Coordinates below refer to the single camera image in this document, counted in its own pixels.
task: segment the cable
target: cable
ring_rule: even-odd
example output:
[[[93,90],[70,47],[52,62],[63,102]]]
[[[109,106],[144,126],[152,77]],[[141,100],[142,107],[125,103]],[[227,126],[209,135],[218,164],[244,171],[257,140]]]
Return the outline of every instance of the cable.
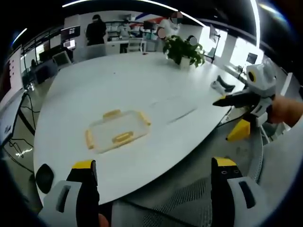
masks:
[[[28,145],[30,145],[32,148],[34,147],[33,145],[31,145],[29,142],[27,142],[25,139],[10,139],[10,140],[22,140],[24,141],[25,143],[27,143]]]
[[[21,158],[24,158],[24,155],[22,154],[22,151],[21,151],[21,149],[20,149],[20,147],[19,147],[19,145],[17,144],[17,143],[12,143],[10,140],[9,140],[9,146],[12,148],[12,147],[14,147],[14,149],[16,150],[16,152],[18,153],[18,154],[20,154],[20,157]]]
[[[217,127],[215,127],[215,129],[220,128],[221,126],[226,125],[226,124],[228,124],[228,123],[230,123],[230,122],[234,122],[234,121],[236,121],[236,120],[242,118],[245,114],[243,114],[243,115],[241,115],[240,117],[237,117],[237,118],[235,118],[235,119],[232,119],[232,120],[230,120],[230,121],[228,121],[228,122],[225,122],[225,123],[223,123],[223,124],[219,124]]]
[[[35,118],[34,118],[34,111],[33,111],[33,104],[32,104],[32,98],[30,97],[30,95],[27,93],[26,96],[29,98],[29,102],[30,102],[30,107],[32,110],[32,117],[33,117],[33,123],[34,123],[34,129],[36,130],[36,123],[35,123]]]
[[[31,108],[27,107],[27,106],[22,106],[21,108],[26,108],[29,109],[30,111],[34,112],[35,114],[39,113],[40,111],[33,111]]]
[[[187,222],[185,222],[185,221],[182,221],[182,220],[180,220],[180,219],[174,218],[174,217],[172,217],[172,216],[170,216],[170,215],[168,215],[168,214],[162,213],[161,211],[154,210],[154,209],[151,209],[151,208],[148,208],[148,207],[143,207],[143,206],[140,206],[140,205],[138,205],[138,204],[136,204],[136,203],[133,203],[133,202],[130,202],[130,201],[127,201],[127,200],[124,200],[124,199],[120,199],[120,200],[123,201],[123,202],[125,202],[125,203],[128,203],[129,205],[132,205],[132,206],[134,206],[134,207],[136,207],[136,208],[139,208],[139,209],[142,209],[142,210],[151,211],[151,212],[156,213],[156,214],[158,214],[158,215],[164,216],[164,217],[166,217],[167,219],[170,219],[170,220],[172,220],[172,221],[175,221],[175,222],[177,222],[177,223],[179,223],[179,224],[182,224],[182,225],[184,225],[184,226],[187,226],[187,227],[197,227],[197,226],[194,226],[194,225],[192,225],[192,224],[189,224],[189,223],[187,223]]]
[[[12,155],[9,154],[9,152],[3,147],[3,150],[5,151],[5,153],[8,155],[8,157],[14,162],[16,163],[17,165],[19,165],[20,167],[22,168],[25,168],[27,171],[29,171],[30,173],[32,174],[35,174],[32,170],[30,170],[29,168],[27,168],[26,166],[22,165],[21,163],[19,163],[16,159],[14,159],[12,157]]]

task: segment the potted plant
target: potted plant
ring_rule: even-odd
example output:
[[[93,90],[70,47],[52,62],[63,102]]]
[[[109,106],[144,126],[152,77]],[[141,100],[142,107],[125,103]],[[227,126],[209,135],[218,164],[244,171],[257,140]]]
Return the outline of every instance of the potted plant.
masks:
[[[182,40],[177,35],[166,38],[163,53],[167,53],[167,57],[177,65],[188,64],[189,67],[195,64],[198,67],[199,64],[205,63],[202,45],[191,45],[189,40]]]

